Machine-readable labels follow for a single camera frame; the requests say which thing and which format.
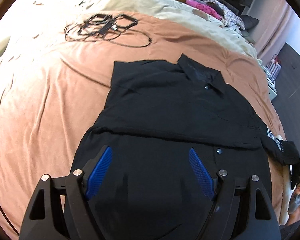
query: bedsheet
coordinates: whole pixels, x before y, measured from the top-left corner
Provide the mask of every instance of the bedsheet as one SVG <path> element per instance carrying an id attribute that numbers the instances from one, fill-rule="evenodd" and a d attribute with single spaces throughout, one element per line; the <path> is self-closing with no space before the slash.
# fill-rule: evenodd
<path id="1" fill-rule="evenodd" d="M 224 80 L 251 103 L 274 134 L 284 137 L 268 97 L 265 74 L 252 57 L 231 52 L 180 24 L 137 12 L 124 13 L 139 20 L 135 30 L 153 39 L 148 47 L 66 42 L 65 25 L 83 21 L 92 13 L 63 13 L 45 18 L 53 25 L 42 23 L 29 33 L 11 37 L 0 59 L 0 203 L 18 230 L 40 177 L 69 173 L 83 134 L 104 107 L 116 60 L 164 59 L 176 63 L 183 53 L 221 71 Z M 139 45 L 146 41 L 137 33 L 127 33 L 117 42 Z M 269 167 L 272 203 L 279 219 L 283 168 L 271 159 Z M 0 224 L 12 239 L 17 239 L 1 213 Z"/>

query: black shirt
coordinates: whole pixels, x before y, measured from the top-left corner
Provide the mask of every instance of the black shirt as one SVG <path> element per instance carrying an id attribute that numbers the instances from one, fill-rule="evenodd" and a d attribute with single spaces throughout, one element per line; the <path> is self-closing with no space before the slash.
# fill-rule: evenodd
<path id="1" fill-rule="evenodd" d="M 189 164 L 191 148 L 212 178 L 221 169 L 243 179 L 258 175 L 270 198 L 267 152 L 283 165 L 298 159 L 291 147 L 280 151 L 219 71 L 184 55 L 177 64 L 115 62 L 105 108 L 83 136 L 71 170 L 103 145 L 113 149 L 113 161 L 89 206 L 106 239 L 197 237 L 212 201 Z"/>

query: pink pillow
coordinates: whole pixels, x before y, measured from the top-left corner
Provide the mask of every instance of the pink pillow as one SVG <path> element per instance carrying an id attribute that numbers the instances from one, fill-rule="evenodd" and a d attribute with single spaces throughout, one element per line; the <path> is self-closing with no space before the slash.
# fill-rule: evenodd
<path id="1" fill-rule="evenodd" d="M 198 3 L 197 1 L 194 0 L 187 0 L 186 1 L 187 5 L 190 5 L 198 10 L 201 10 L 213 17 L 215 17 L 218 20 L 222 20 L 222 17 L 220 15 L 218 15 L 218 13 L 216 12 L 215 9 L 211 8 L 208 5 L 202 4 L 202 3 Z"/>

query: clothing pile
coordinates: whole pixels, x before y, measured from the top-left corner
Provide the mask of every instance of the clothing pile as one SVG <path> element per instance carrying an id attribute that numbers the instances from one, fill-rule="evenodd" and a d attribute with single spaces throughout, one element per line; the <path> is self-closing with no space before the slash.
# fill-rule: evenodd
<path id="1" fill-rule="evenodd" d="M 186 1 L 187 5 L 190 5 L 198 10 L 201 10 L 213 17 L 215 17 L 218 20 L 222 20 L 221 15 L 219 15 L 215 9 L 213 9 L 212 7 L 210 7 L 209 5 L 207 5 L 205 2 L 203 1 L 199 1 L 199 0 L 187 0 Z"/>
<path id="2" fill-rule="evenodd" d="M 243 20 L 234 14 L 227 6 L 217 0 L 203 0 L 204 2 L 216 3 L 223 10 L 223 18 L 225 27 L 238 26 L 241 30 L 245 30 Z"/>

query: blue gripper pad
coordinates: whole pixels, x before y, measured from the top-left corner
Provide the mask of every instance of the blue gripper pad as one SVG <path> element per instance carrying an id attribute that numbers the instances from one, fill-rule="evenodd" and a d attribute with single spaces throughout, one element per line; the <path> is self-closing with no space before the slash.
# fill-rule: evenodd
<path id="1" fill-rule="evenodd" d="M 112 149 L 110 147 L 107 147 L 87 180 L 87 190 L 85 193 L 85 197 L 88 200 L 90 200 L 93 196 L 95 196 L 98 193 L 111 162 Z"/>
<path id="2" fill-rule="evenodd" d="M 203 194 L 210 200 L 213 200 L 216 193 L 214 191 L 212 177 L 193 148 L 189 151 L 189 162 L 195 176 L 197 177 Z"/>

